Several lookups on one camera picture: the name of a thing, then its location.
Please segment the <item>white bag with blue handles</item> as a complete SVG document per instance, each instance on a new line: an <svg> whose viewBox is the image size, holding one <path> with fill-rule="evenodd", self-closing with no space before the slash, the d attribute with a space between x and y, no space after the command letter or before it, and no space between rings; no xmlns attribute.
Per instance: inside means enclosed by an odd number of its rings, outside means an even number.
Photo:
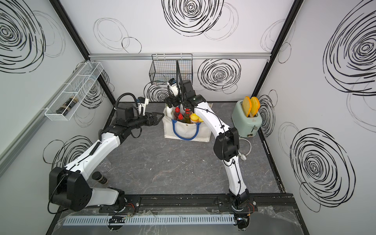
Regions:
<svg viewBox="0 0 376 235"><path fill-rule="evenodd" d="M166 116L165 108L163 111L164 117L162 119L165 138L203 143L208 143L210 141L212 133L205 123L187 124L174 119L169 119Z"/></svg>

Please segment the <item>yellow-green soap bottle red cap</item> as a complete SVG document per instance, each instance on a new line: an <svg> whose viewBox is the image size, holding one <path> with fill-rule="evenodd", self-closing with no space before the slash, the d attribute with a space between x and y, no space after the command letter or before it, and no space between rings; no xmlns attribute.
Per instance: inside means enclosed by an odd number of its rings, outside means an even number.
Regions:
<svg viewBox="0 0 376 235"><path fill-rule="evenodd" d="M184 123L191 124L191 110L188 108L185 109Z"/></svg>

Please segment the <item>green soap bottle red cap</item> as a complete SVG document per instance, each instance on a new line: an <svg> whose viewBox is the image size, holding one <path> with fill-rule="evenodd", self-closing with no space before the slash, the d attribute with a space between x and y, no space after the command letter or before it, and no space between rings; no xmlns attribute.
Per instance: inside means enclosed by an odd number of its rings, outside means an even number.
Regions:
<svg viewBox="0 0 376 235"><path fill-rule="evenodd" d="M182 123L185 123L185 122L186 122L186 119L185 119L185 117L184 117L183 114L179 114L179 116L177 117L177 121L182 122Z"/></svg>

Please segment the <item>white soap bottle green cap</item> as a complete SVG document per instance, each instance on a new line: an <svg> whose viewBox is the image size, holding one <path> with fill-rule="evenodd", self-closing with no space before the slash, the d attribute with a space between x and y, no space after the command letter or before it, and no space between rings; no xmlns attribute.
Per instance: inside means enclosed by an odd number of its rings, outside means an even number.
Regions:
<svg viewBox="0 0 376 235"><path fill-rule="evenodd" d="M168 106L166 106L165 110L166 110L166 116L169 119L174 119L174 116L173 116L174 108L173 107L169 108Z"/></svg>

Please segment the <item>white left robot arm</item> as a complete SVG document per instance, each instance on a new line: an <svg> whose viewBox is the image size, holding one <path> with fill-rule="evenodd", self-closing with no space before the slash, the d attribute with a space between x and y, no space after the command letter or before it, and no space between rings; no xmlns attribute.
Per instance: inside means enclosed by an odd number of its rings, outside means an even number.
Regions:
<svg viewBox="0 0 376 235"><path fill-rule="evenodd" d="M121 212L128 202L122 190L116 188L91 188L87 181L97 166L117 147L132 130L143 126L156 126L163 113L152 112L134 115L133 108L117 114L113 122L100 130L99 139L78 158L64 167L55 167L49 174L49 203L67 210L81 211L91 206L114 206Z"/></svg>

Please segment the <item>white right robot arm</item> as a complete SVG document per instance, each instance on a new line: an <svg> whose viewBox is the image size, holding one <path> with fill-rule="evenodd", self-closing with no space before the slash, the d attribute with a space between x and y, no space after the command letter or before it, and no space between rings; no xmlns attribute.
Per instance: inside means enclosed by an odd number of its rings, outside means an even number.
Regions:
<svg viewBox="0 0 376 235"><path fill-rule="evenodd" d="M172 78L167 82L168 97L164 100L169 108L180 104L197 114L215 137L213 151L225 166L229 180L229 192L232 195L232 209L242 211L250 198L247 186L242 178L239 166L239 132L230 127L211 109L206 100L197 95L189 80L178 82Z"/></svg>

